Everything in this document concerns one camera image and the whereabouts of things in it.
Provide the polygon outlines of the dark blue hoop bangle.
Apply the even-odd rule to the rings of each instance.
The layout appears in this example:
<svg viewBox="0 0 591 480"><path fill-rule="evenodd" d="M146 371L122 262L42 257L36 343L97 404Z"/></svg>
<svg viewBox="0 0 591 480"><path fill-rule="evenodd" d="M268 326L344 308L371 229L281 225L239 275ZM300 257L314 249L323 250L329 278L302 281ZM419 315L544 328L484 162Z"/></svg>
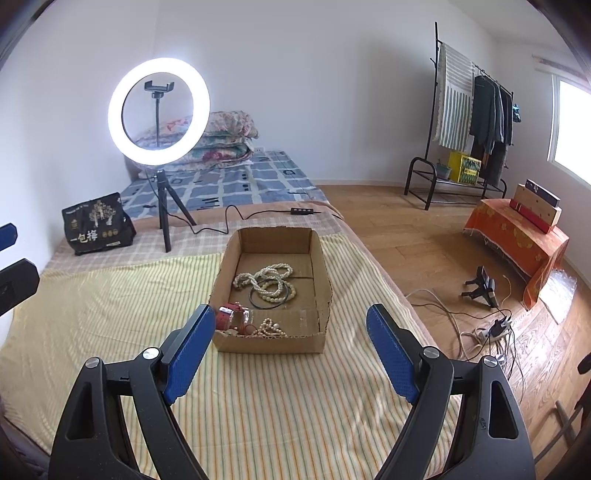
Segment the dark blue hoop bangle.
<svg viewBox="0 0 591 480"><path fill-rule="evenodd" d="M283 279L266 279L253 282L252 293L256 293L260 300L270 305L270 308L290 302L297 295L296 287Z"/></svg>

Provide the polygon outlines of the black clothes rack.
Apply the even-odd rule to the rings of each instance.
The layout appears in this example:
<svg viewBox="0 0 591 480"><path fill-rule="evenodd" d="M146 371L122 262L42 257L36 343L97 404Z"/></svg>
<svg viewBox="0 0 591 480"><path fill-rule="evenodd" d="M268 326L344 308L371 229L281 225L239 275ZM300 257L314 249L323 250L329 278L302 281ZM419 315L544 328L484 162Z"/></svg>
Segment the black clothes rack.
<svg viewBox="0 0 591 480"><path fill-rule="evenodd" d="M435 36L434 80L424 154L410 161L404 193L428 210L435 195L474 189L505 198L506 157L519 121L514 93L466 55Z"/></svg>

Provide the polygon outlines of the beige plaid blanket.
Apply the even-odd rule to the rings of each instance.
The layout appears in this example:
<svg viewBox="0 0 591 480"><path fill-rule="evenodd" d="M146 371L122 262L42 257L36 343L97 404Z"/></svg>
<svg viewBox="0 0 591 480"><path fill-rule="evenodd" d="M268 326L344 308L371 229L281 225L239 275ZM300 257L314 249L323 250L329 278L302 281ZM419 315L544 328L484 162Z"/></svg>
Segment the beige plaid blanket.
<svg viewBox="0 0 591 480"><path fill-rule="evenodd" d="M293 207L314 208L317 214L290 215ZM249 227L303 227L318 235L339 234L344 231L344 218L332 206L322 202L280 202L267 205L243 205L238 208L215 208L197 212L197 227L189 227L178 219L169 220L171 250L164 246L158 219L136 220L136 236L128 247L76 256L63 242L45 267L45 275L73 274L110 267L139 265L174 257L205 255L224 251L230 236Z"/></svg>

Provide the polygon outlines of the black snack bag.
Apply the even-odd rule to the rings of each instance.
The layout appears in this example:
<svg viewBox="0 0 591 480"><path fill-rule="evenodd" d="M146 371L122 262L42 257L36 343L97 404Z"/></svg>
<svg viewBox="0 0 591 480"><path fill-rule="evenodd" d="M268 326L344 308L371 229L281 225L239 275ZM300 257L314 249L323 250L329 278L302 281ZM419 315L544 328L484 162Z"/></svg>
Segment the black snack bag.
<svg viewBox="0 0 591 480"><path fill-rule="evenodd" d="M119 192L62 210L64 234L76 256L131 246L136 230Z"/></svg>

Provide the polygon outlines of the blue checked bed sheet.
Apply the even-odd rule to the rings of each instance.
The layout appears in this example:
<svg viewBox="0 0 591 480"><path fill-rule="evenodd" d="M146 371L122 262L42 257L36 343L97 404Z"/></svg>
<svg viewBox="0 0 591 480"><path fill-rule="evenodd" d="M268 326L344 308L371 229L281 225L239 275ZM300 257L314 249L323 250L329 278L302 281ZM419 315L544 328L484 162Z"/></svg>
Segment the blue checked bed sheet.
<svg viewBox="0 0 591 480"><path fill-rule="evenodd" d="M166 176L190 211L229 204L327 200L324 192L283 151L257 151L249 160L231 166L191 169L181 165Z"/></svg>

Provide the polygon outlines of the cardboard box tray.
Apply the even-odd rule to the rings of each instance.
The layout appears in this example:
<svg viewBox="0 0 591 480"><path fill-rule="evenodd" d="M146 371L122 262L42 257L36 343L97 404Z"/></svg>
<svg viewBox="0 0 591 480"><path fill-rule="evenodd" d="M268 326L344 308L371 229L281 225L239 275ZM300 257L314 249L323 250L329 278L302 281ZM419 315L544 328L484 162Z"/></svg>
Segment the cardboard box tray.
<svg viewBox="0 0 591 480"><path fill-rule="evenodd" d="M209 305L222 353L321 354L332 285L311 228L249 227L231 235Z"/></svg>

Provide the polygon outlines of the striped white towel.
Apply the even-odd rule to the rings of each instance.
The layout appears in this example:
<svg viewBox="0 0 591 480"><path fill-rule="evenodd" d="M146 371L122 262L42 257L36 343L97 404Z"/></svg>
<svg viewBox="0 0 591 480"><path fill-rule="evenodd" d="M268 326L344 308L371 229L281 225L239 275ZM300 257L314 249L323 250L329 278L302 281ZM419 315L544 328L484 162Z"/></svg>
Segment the striped white towel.
<svg viewBox="0 0 591 480"><path fill-rule="evenodd" d="M475 65L442 43L439 50L437 118L433 140L441 147L464 151L473 114Z"/></svg>

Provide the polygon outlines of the dark hanging clothes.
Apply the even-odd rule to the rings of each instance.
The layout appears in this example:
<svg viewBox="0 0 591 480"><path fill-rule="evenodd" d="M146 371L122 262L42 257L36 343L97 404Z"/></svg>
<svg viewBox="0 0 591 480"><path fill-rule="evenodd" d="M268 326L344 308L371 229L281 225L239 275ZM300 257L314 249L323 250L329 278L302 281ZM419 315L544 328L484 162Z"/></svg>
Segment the dark hanging clothes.
<svg viewBox="0 0 591 480"><path fill-rule="evenodd" d="M474 80L470 156L481 161L479 177L498 187L506 166L508 149L513 145L513 123L521 121L513 94L487 75Z"/></svg>

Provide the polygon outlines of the orange cloth covered table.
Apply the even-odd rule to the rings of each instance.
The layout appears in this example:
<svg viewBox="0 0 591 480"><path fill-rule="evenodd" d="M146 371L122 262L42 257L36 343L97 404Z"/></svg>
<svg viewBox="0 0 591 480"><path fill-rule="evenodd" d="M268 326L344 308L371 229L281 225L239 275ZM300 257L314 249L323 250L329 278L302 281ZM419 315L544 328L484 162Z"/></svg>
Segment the orange cloth covered table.
<svg viewBox="0 0 591 480"><path fill-rule="evenodd" d="M531 310L553 270L560 267L569 237L558 227L544 233L512 208L513 199L484 199L472 211L464 232L480 234L527 278L522 303Z"/></svg>

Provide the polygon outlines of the yellow striped blanket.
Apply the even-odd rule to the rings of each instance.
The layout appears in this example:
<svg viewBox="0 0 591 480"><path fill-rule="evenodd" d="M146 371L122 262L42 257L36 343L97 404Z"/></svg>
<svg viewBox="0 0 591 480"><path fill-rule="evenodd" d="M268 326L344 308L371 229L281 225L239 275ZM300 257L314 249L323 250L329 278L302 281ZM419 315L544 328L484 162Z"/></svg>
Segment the yellow striped blanket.
<svg viewBox="0 0 591 480"><path fill-rule="evenodd" d="M245 355L209 349L173 413L212 479L371 479L410 413L366 331L381 303L420 332L378 267L342 235L322 237L332 284L325 350ZM221 254L79 273L46 271L1 349L7 418L50 449L86 359L135 357L211 296Z"/></svg>

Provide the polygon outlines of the yellow box on rack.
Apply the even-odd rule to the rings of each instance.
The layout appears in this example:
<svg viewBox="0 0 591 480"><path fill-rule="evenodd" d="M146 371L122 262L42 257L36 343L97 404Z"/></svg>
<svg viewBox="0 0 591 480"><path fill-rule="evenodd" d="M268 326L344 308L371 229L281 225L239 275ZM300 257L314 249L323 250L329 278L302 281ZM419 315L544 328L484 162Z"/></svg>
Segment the yellow box on rack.
<svg viewBox="0 0 591 480"><path fill-rule="evenodd" d="M459 151L452 151L448 166L452 169L452 182L476 185L479 179L482 162Z"/></svg>

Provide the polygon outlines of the window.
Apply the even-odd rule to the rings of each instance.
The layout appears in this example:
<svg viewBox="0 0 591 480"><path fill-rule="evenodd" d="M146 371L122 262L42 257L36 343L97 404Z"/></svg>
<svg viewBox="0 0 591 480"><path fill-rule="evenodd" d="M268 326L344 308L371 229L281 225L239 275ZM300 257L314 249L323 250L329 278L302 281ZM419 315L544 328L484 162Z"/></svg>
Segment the window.
<svg viewBox="0 0 591 480"><path fill-rule="evenodd" d="M590 186L590 90L566 78L552 78L549 161Z"/></svg>

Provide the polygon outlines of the small green pot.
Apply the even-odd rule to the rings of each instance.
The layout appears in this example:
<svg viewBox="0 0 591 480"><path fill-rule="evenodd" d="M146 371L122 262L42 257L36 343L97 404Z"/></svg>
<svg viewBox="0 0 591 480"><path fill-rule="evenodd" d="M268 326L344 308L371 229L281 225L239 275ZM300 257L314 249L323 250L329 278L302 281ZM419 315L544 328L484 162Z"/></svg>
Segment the small green pot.
<svg viewBox="0 0 591 480"><path fill-rule="evenodd" d="M436 167L436 176L440 180L449 181L451 178L452 169L447 165L438 161L435 165Z"/></svg>

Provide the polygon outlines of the red jewelry item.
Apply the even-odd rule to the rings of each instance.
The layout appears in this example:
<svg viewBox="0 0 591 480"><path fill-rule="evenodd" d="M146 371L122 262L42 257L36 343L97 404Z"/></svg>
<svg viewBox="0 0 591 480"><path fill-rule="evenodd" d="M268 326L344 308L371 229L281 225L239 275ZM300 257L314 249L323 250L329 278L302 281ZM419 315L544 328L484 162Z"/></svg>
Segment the red jewelry item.
<svg viewBox="0 0 591 480"><path fill-rule="evenodd" d="M215 329L242 336L249 336L256 332L249 308L245 308L239 303L226 303L217 309Z"/></svg>

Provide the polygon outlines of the black phone holder clamp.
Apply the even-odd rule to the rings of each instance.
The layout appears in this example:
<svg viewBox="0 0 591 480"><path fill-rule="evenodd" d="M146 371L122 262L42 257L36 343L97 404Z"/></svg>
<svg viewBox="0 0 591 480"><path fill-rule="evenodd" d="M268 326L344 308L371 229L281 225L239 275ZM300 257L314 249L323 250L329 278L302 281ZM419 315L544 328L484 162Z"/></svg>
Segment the black phone holder clamp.
<svg viewBox="0 0 591 480"><path fill-rule="evenodd" d="M161 99L165 94L174 90L175 82L169 82L165 85L155 85L152 80L144 83L144 90L151 94L151 98L155 100Z"/></svg>

